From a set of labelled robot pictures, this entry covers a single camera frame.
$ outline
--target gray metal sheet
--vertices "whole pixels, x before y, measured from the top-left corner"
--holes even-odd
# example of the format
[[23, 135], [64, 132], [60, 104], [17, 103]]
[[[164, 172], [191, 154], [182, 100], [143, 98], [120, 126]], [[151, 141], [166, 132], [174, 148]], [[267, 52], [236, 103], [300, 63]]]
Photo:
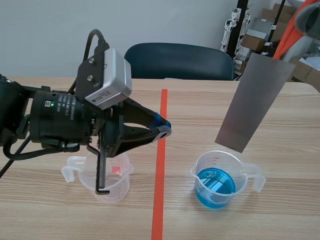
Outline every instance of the gray metal sheet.
[[253, 53], [215, 142], [242, 153], [295, 64]]

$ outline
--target black cable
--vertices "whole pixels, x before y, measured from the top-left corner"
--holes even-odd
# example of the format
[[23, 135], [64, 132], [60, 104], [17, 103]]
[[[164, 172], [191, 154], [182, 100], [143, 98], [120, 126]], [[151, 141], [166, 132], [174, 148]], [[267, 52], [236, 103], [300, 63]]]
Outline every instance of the black cable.
[[47, 155], [47, 154], [56, 154], [56, 153], [62, 153], [62, 152], [74, 153], [80, 150], [80, 146], [77, 145], [75, 147], [47, 148], [47, 149], [41, 149], [41, 150], [31, 151], [31, 152], [26, 152], [21, 154], [12, 154], [10, 153], [11, 146], [12, 146], [12, 142], [7, 141], [3, 145], [3, 154], [10, 160], [14, 160], [14, 161], [32, 159], [32, 158], [36, 158], [36, 157]]
[[[91, 47], [91, 43], [92, 43], [92, 39], [94, 38], [94, 36], [98, 37], [98, 45], [101, 45], [101, 44], [106, 42], [106, 40], [105, 40], [104, 36], [102, 35], [102, 33], [98, 29], [93, 29], [89, 33], [88, 39], [86, 40], [86, 45], [85, 45], [85, 50], [84, 50], [84, 55], [83, 55], [82, 62], [84, 62], [85, 60], [88, 59], [89, 52], [90, 52], [90, 47]], [[74, 82], [72, 83], [71, 87], [68, 90], [68, 93], [69, 94], [74, 93], [75, 88], [76, 88], [76, 80], [74, 80]]]
[[[30, 142], [30, 135], [24, 140], [24, 142], [21, 144], [21, 146], [17, 149], [15, 154], [20, 154], [23, 149], [28, 145]], [[4, 167], [0, 170], [0, 179], [1, 177], [6, 173], [6, 171], [10, 168], [10, 166], [14, 163], [15, 160], [10, 159]]]

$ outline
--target measuring cup with blue liquid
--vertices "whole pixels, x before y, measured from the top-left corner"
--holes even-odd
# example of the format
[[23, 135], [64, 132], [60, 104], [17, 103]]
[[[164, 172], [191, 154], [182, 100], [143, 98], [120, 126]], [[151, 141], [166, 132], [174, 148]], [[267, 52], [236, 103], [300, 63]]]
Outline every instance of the measuring cup with blue liquid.
[[244, 164], [224, 151], [203, 154], [191, 169], [195, 177], [195, 195], [205, 206], [223, 208], [253, 179], [253, 190], [261, 192], [266, 178], [257, 164]]

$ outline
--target wooden table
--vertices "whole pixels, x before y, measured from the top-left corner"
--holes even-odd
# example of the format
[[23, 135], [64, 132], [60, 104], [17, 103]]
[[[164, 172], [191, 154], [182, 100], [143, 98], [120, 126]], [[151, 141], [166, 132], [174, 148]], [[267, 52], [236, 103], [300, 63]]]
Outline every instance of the wooden table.
[[[12, 77], [23, 85], [66, 90], [71, 78]], [[286, 83], [242, 154], [215, 144], [236, 91], [234, 81], [134, 80], [131, 97], [160, 110], [168, 89], [164, 178], [164, 240], [303, 240], [320, 236], [320, 95], [305, 83]], [[27, 150], [38, 149], [31, 144]], [[251, 187], [219, 211], [197, 200], [190, 169], [208, 151], [235, 154], [262, 166], [261, 193]], [[96, 201], [61, 168], [72, 154], [15, 162], [0, 180], [0, 240], [151, 239], [157, 144], [128, 152], [135, 171], [119, 203]], [[83, 147], [78, 156], [85, 156]], [[0, 154], [0, 166], [7, 159]]]

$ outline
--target measuring cup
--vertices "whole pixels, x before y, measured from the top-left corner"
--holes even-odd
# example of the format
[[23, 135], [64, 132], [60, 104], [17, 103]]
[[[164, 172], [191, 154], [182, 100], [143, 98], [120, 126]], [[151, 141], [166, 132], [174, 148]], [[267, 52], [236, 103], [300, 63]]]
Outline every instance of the measuring cup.
[[61, 169], [67, 183], [75, 180], [74, 171], [83, 186], [90, 190], [94, 197], [106, 204], [119, 202], [125, 197], [130, 187], [130, 177], [134, 167], [130, 164], [127, 154], [122, 153], [114, 158], [106, 158], [105, 188], [108, 195], [96, 194], [97, 156], [90, 153], [86, 157], [72, 156], [67, 160], [67, 166]]
[[210, 151], [199, 157], [191, 169], [195, 177], [195, 195], [201, 203], [213, 209], [227, 205], [253, 179], [252, 189], [261, 192], [266, 178], [257, 164], [244, 164], [224, 151]]

